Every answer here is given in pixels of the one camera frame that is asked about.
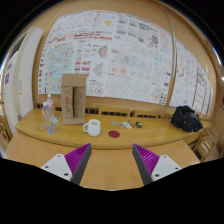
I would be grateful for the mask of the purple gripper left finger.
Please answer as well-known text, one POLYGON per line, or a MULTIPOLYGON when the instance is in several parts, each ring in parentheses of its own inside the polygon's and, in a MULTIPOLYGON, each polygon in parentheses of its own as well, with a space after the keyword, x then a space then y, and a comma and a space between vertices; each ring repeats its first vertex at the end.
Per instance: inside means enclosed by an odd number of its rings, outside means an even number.
POLYGON ((42 169, 79 185, 91 153, 91 144, 86 144, 66 155, 56 154, 42 169))

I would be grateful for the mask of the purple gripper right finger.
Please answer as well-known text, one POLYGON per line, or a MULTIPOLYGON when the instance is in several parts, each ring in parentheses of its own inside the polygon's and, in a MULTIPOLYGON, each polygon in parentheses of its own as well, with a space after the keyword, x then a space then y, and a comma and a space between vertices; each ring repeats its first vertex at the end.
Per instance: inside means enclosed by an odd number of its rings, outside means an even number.
POLYGON ((168 155, 159 156, 137 144, 133 145, 132 154, 144 185, 181 170, 168 155))

